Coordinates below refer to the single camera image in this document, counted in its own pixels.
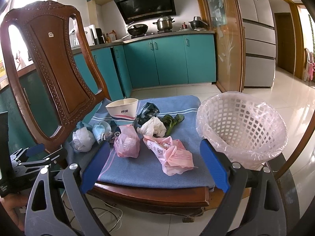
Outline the person's left hand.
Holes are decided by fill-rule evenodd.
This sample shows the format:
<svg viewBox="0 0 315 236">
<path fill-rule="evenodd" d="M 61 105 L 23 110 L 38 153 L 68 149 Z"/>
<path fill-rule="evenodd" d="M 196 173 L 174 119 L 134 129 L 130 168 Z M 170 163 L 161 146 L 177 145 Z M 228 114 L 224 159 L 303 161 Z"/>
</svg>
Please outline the person's left hand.
<svg viewBox="0 0 315 236">
<path fill-rule="evenodd" d="M 22 194 L 8 194 L 1 197 L 1 204 L 6 210 L 7 214 L 11 217 L 16 226 L 23 232 L 25 230 L 24 221 L 17 215 L 16 208 L 27 206 L 28 197 Z"/>
</svg>

